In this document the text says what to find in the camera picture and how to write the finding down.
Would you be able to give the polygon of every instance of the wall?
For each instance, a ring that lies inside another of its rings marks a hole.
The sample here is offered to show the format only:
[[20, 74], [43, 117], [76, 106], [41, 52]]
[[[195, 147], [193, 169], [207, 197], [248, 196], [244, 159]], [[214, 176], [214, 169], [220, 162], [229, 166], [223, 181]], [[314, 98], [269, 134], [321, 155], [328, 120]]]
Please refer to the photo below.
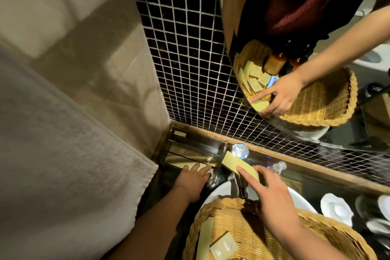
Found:
[[303, 143], [249, 105], [225, 53], [219, 0], [136, 0], [172, 119], [390, 185], [390, 157]]
[[134, 0], [0, 0], [0, 43], [151, 156], [169, 118]]

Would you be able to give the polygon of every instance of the woven basket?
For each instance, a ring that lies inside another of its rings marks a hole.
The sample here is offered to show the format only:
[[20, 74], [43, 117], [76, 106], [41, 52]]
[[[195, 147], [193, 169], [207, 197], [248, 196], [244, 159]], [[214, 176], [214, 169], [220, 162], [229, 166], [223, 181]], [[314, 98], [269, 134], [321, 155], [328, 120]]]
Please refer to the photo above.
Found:
[[[257, 66], [262, 66], [272, 50], [258, 40], [250, 41], [236, 54], [233, 71], [245, 67], [250, 60]], [[257, 93], [251, 93], [244, 86], [241, 89], [247, 98]], [[290, 110], [279, 118], [288, 122], [314, 127], [336, 127], [345, 124], [356, 108], [358, 83], [352, 71], [341, 68], [305, 87], [298, 94]]]
[[[202, 223], [208, 217], [214, 217], [211, 242], [214, 243], [226, 231], [229, 231], [236, 241], [239, 250], [231, 259], [241, 257], [246, 260], [287, 260], [292, 257], [279, 242], [263, 227], [256, 215], [256, 205], [253, 201], [239, 198], [217, 199], [208, 203], [197, 213], [190, 228], [183, 251], [183, 260], [195, 259], [195, 247]], [[363, 237], [344, 223], [332, 218], [298, 210], [301, 222], [305, 227], [352, 260], [377, 260], [373, 249]], [[214, 260], [209, 253], [208, 260]]]

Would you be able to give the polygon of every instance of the reflected sink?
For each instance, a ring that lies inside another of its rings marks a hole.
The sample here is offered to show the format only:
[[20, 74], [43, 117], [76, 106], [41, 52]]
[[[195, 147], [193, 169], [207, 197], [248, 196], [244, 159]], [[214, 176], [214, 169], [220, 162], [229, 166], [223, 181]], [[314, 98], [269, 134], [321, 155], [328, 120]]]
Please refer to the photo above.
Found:
[[365, 55], [361, 56], [358, 60], [362, 60], [367, 63], [380, 63], [382, 61], [381, 56], [375, 51], [369, 51]]

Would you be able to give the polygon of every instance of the white towel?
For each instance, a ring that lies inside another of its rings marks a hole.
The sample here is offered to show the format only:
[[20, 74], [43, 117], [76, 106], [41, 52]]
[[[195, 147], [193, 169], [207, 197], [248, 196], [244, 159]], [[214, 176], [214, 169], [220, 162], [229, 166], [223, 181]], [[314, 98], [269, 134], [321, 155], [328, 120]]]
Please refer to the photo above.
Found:
[[0, 56], [2, 259], [98, 259], [133, 228], [157, 165]]

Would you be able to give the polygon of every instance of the hand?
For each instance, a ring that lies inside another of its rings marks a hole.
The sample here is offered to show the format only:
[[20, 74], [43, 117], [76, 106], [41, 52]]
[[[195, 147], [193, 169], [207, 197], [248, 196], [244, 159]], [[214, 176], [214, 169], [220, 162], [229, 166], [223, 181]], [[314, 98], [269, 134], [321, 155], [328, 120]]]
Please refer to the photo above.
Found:
[[182, 187], [185, 190], [190, 203], [195, 203], [199, 200], [200, 192], [211, 176], [211, 173], [208, 173], [211, 165], [205, 166], [198, 171], [199, 167], [200, 163], [194, 164], [190, 170], [188, 170], [188, 166], [184, 166], [173, 185], [174, 188]]
[[280, 116], [290, 110], [291, 105], [294, 103], [299, 92], [304, 87], [305, 86], [300, 79], [299, 74], [297, 72], [292, 72], [282, 76], [270, 88], [267, 88], [251, 97], [249, 102], [253, 103], [267, 95], [273, 94], [276, 96], [275, 99], [267, 108], [263, 109], [260, 114], [262, 116], [268, 114]]
[[280, 243], [285, 243], [294, 238], [303, 228], [293, 199], [278, 173], [262, 166], [253, 167], [264, 176], [267, 187], [261, 185], [243, 168], [238, 166], [237, 171], [256, 191], [260, 199], [261, 210], [259, 215], [261, 221]]

